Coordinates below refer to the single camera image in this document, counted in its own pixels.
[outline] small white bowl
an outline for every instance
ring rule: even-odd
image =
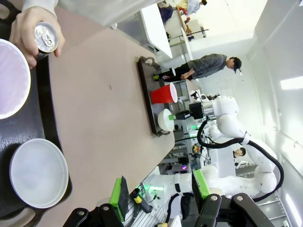
[[[0,39],[0,119],[18,112],[30,90],[30,71],[22,52]]]
[[[9,176],[20,199],[40,209],[60,201],[69,179],[62,152],[44,139],[29,140],[15,151]]]
[[[162,110],[158,115],[158,124],[164,131],[174,131],[175,123],[174,120],[170,120],[169,116],[171,112],[168,109]]]

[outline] wooden table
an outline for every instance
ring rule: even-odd
[[[180,8],[178,6],[177,6],[177,12],[178,12],[178,15],[179,15],[179,19],[180,19],[181,25],[182,25],[184,31],[186,31],[185,24],[184,24],[184,22],[182,20],[182,15],[181,15],[181,12],[180,12]]]
[[[136,62],[153,54],[118,31],[63,9],[57,16],[67,44],[60,58],[50,58],[51,85],[73,191],[38,227],[61,227],[77,207],[94,209],[110,197],[121,175],[131,192],[175,142],[173,133],[158,138],[150,129]],[[0,226],[27,221],[24,212]]]

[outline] hand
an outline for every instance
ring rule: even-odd
[[[54,51],[56,57],[60,56],[65,43],[55,15],[48,10],[42,7],[32,7],[18,14],[16,20],[12,23],[9,41],[24,54],[30,68],[37,64],[35,56],[38,54],[38,47],[34,40],[34,29],[41,21],[51,24],[58,34],[59,45]]]
[[[181,75],[181,80],[187,79],[189,76],[193,75],[194,73],[195,73],[195,71],[193,69],[191,69],[190,71]]]

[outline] can pull tab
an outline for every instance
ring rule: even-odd
[[[46,46],[51,47],[53,45],[53,41],[48,34],[42,34],[41,38]]]

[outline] cap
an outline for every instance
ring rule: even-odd
[[[241,60],[237,57],[232,57],[232,58],[233,58],[233,62],[234,62],[233,70],[235,71],[235,73],[236,73],[237,70],[242,72],[241,71],[241,66],[242,66]]]

